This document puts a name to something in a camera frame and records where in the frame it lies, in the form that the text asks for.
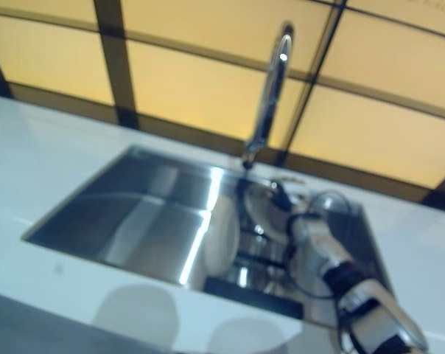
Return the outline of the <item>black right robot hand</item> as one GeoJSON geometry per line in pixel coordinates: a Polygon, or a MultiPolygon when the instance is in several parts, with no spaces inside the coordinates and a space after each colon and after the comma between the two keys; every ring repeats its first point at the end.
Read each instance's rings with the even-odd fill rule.
{"type": "Polygon", "coordinates": [[[270,192],[268,216],[270,222],[278,229],[286,226],[291,214],[305,211],[310,199],[308,186],[299,178],[272,179],[270,192]]]}

